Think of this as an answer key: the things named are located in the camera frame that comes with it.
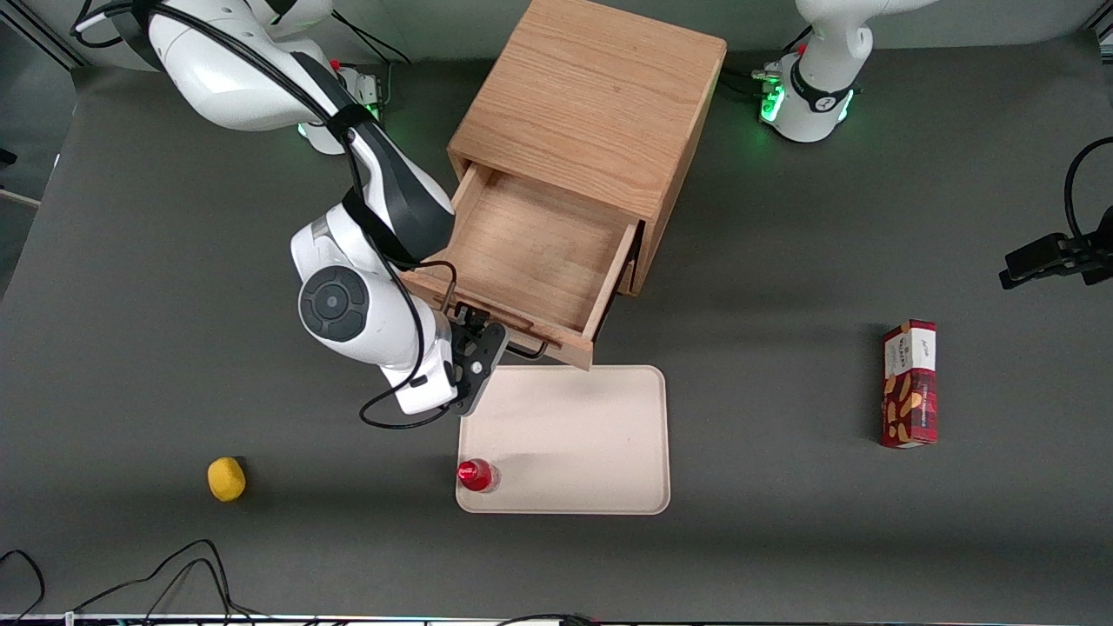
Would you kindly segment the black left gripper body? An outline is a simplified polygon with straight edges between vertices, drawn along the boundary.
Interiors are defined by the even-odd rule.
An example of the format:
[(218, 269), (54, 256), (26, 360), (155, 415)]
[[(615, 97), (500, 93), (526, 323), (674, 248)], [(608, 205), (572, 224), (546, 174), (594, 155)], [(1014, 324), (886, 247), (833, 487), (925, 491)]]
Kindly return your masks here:
[(1075, 268), (1086, 286), (1094, 286), (1112, 277), (1112, 206), (1104, 214), (1096, 229), (1083, 234), (1068, 203), (1068, 229), (1075, 250)]

